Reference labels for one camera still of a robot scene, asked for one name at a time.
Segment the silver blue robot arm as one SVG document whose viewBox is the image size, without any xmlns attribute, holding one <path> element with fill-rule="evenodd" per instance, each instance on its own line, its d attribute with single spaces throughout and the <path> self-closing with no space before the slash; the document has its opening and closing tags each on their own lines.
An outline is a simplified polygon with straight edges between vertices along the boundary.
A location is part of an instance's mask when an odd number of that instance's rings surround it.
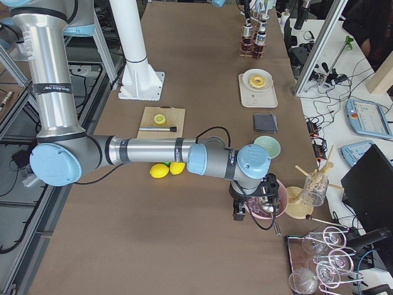
<svg viewBox="0 0 393 295">
<path fill-rule="evenodd" d="M 269 172 L 269 153 L 259 145 L 236 150 L 218 138 L 87 135 L 76 114 L 63 35 L 69 27 L 77 34 L 94 27 L 92 1 L 7 1 L 6 5 L 23 35 L 39 107 L 41 130 L 29 158 L 39 179 L 65 186 L 109 165 L 185 163 L 191 173 L 229 180 L 235 220 L 251 212 L 253 197 L 272 205 L 270 218 L 277 216 L 279 184 Z"/>
</svg>

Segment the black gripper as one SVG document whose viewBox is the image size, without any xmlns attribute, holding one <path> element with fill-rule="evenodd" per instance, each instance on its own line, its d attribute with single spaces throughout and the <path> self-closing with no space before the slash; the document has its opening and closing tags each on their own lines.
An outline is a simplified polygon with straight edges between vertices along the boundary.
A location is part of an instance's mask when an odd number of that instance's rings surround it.
<svg viewBox="0 0 393 295">
<path fill-rule="evenodd" d="M 257 189 L 249 195 L 245 193 L 244 188 L 237 185 L 236 181 L 231 183 L 229 192 L 233 198 L 233 219 L 235 221 L 242 221 L 244 219 L 250 197 L 268 197 L 269 199 L 277 198 L 279 200 L 278 187 L 276 176 L 272 173 L 268 173 L 262 179 Z"/>
</svg>

